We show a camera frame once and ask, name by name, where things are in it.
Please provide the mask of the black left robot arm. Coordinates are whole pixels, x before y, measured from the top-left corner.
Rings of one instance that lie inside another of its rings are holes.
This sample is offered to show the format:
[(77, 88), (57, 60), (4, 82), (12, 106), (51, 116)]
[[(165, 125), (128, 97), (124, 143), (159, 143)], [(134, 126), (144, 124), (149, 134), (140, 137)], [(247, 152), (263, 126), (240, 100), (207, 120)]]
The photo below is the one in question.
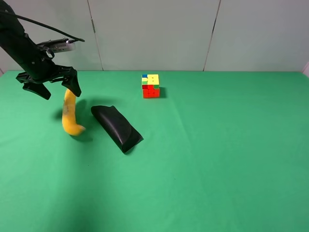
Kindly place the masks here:
[[(56, 31), (64, 35), (64, 38), (35, 44), (19, 22), (21, 19)], [(17, 80), (23, 84), (26, 91), (47, 100), (51, 93), (44, 83), (61, 82), (62, 86), (79, 97), (82, 91), (77, 71), (73, 67), (56, 65), (53, 58), (55, 53), (68, 50), (60, 48), (60, 45), (83, 41), (49, 25), (17, 15), (9, 4), (3, 0), (0, 2), (0, 46), (24, 70), (17, 76)]]

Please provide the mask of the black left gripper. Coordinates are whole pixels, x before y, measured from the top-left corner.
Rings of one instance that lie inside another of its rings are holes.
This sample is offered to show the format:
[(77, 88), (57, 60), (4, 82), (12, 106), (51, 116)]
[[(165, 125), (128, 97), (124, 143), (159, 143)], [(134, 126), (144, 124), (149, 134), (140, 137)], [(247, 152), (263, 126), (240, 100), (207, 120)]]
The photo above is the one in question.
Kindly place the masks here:
[(21, 72), (16, 77), (17, 81), (24, 83), (23, 90), (37, 94), (38, 96), (49, 100), (51, 93), (44, 86), (45, 82), (62, 81), (62, 86), (69, 89), (76, 97), (80, 97), (82, 91), (79, 86), (77, 71), (73, 67), (56, 65), (52, 71), (43, 71), (39, 74), (30, 75), (27, 72)]

